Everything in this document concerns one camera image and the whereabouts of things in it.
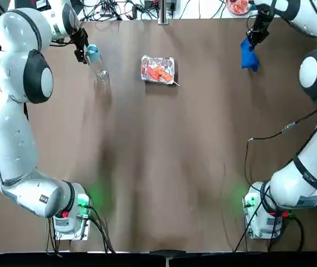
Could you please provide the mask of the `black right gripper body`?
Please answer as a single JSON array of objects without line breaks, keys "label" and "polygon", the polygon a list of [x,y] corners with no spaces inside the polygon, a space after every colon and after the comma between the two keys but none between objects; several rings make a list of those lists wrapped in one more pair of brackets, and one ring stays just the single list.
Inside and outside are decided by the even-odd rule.
[{"label": "black right gripper body", "polygon": [[[261,33],[267,30],[269,24],[271,23],[272,19],[274,18],[275,12],[275,4],[271,3],[268,4],[256,4],[251,3],[252,6],[257,10],[255,15],[249,15],[247,17],[247,35],[251,35],[253,33]],[[248,21],[250,18],[254,17],[254,23],[251,27],[248,25]]]}]

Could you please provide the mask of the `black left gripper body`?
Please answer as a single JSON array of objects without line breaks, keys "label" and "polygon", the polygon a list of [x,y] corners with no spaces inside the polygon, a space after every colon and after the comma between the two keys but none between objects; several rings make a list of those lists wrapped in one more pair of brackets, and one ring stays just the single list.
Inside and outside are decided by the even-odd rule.
[{"label": "black left gripper body", "polygon": [[75,33],[70,36],[70,40],[81,52],[83,52],[84,48],[89,45],[88,34],[85,28],[82,27],[80,27]]}]

